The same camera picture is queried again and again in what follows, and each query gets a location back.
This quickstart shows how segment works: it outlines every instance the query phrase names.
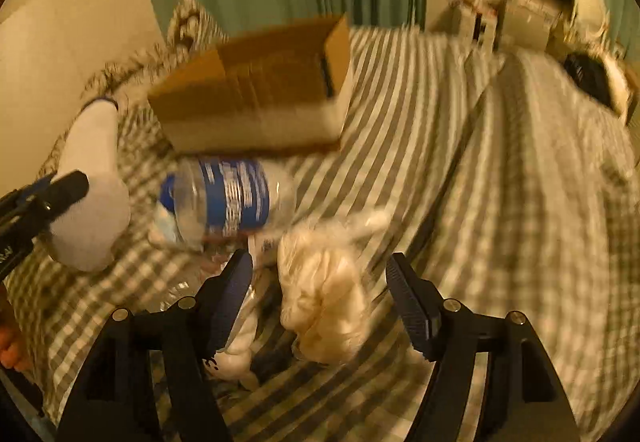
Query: silver bolt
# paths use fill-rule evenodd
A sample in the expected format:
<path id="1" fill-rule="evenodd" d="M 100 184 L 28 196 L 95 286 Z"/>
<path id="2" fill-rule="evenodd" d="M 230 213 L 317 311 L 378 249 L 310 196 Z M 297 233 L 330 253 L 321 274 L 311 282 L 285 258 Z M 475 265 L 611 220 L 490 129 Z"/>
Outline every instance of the silver bolt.
<path id="1" fill-rule="evenodd" d="M 516 323 L 517 325 L 523 325 L 527 322 L 527 317 L 522 312 L 518 312 L 517 310 L 509 312 L 507 314 L 507 317 L 510 321 Z"/>
<path id="2" fill-rule="evenodd" d="M 114 321 L 124 321 L 127 317 L 129 317 L 129 312 L 127 312 L 124 308 L 118 308 L 111 317 Z"/>
<path id="3" fill-rule="evenodd" d="M 462 308 L 460 301 L 452 298 L 444 300 L 443 305 L 444 305 L 444 310 L 448 310 L 449 312 L 458 312 L 460 308 Z"/>
<path id="4" fill-rule="evenodd" d="M 178 301 L 178 307 L 182 310 L 189 310 L 196 306 L 196 298 L 187 296 L 183 297 L 180 301 Z"/>

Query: bottle label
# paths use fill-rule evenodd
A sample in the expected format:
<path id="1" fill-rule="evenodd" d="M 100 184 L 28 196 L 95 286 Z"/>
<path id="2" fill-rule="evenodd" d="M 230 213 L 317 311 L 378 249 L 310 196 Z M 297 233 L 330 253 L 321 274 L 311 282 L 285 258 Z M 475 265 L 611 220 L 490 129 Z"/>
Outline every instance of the bottle label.
<path id="1" fill-rule="evenodd" d="M 261 228 L 269 216 L 267 177 L 250 160 L 200 161 L 207 194 L 207 229 L 232 236 Z"/>

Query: plaid blanket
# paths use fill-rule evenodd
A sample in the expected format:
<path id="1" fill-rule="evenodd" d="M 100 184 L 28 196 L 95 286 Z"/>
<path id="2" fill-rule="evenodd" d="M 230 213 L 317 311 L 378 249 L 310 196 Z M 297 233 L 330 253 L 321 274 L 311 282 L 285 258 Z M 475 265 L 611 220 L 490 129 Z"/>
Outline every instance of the plaid blanket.
<path id="1" fill-rule="evenodd" d="M 199 39 L 188 50 L 206 45 Z M 93 95 L 153 82 L 184 59 L 178 41 L 117 66 L 117 75 L 97 76 Z M 351 49 L 354 93 L 341 151 L 283 165 L 298 185 L 297 218 L 391 210 L 389 230 L 360 245 L 374 281 L 374 328 L 352 363 L 320 367 L 291 357 L 278 299 L 269 301 L 253 347 L 261 387 L 212 385 L 235 439 L 404 439 L 431 365 L 412 350 L 394 310 L 385 260 L 411 244 L 474 111 L 433 241 L 418 250 L 414 267 L 476 313 L 522 310 L 556 366 L 583 439 L 596 440 L 640 378 L 640 193 L 624 127 L 544 56 L 486 55 L 444 36 L 372 28 L 354 29 Z M 116 262 L 78 274 L 36 245 L 6 282 L 55 422 L 111 311 L 144 308 L 189 261 L 146 240 L 159 185 L 175 167 L 172 148 L 148 106 L 122 113 L 118 165 L 132 219 Z M 45 170 L 55 164 L 54 154 Z M 170 439 L 160 366 L 156 377 Z M 474 376 L 460 440 L 473 438 L 482 377 Z"/>

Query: screw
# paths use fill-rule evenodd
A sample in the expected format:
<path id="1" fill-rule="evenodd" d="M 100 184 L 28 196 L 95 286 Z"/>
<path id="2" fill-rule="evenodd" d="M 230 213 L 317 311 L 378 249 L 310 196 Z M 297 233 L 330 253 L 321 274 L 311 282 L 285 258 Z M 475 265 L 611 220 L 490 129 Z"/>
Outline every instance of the screw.
<path id="1" fill-rule="evenodd" d="M 448 310 L 449 312 L 458 312 L 462 308 L 460 301 L 451 298 L 444 300 L 443 305 L 444 310 Z"/>
<path id="2" fill-rule="evenodd" d="M 183 297 L 180 301 L 178 301 L 178 307 L 182 310 L 189 310 L 196 306 L 196 300 L 194 297 L 187 296 Z"/>
<path id="3" fill-rule="evenodd" d="M 129 312 L 127 312 L 127 310 L 124 308 L 118 308 L 113 314 L 111 314 L 113 320 L 118 322 L 124 321 L 128 316 Z"/>
<path id="4" fill-rule="evenodd" d="M 507 317 L 510 321 L 516 323 L 517 325 L 523 325 L 527 322 L 527 317 L 522 312 L 518 312 L 517 310 L 509 312 L 507 314 Z"/>

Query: bedspread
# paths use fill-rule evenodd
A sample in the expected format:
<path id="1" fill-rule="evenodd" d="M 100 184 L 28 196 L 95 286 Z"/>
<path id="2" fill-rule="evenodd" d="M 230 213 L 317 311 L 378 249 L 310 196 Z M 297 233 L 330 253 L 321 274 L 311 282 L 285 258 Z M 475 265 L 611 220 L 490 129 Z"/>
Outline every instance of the bedspread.
<path id="1" fill-rule="evenodd" d="M 542 55 L 484 54 L 444 36 L 371 28 L 352 31 L 351 49 L 354 93 L 341 151 L 282 163 L 298 185 L 296 218 L 368 206 L 392 212 L 389 230 L 360 245 L 375 282 L 375 326 L 355 361 L 320 367 L 290 356 L 292 337 L 273 300 L 254 343 L 261 387 L 214 385 L 235 439 L 404 439 L 431 364 L 412 350 L 394 310 L 385 260 L 414 238 L 475 108 L 433 241 L 414 267 L 476 313 L 522 310 L 556 366 L 583 439 L 596 440 L 640 378 L 640 194 L 624 127 Z M 111 311 L 143 307 L 188 262 L 146 240 L 175 155 L 148 106 L 122 113 L 118 166 L 132 219 L 116 262 L 100 274 L 77 274 L 36 245 L 7 281 L 55 421 Z M 170 438 L 165 387 L 160 378 Z M 472 439 L 481 395 L 477 375 L 460 440 Z"/>

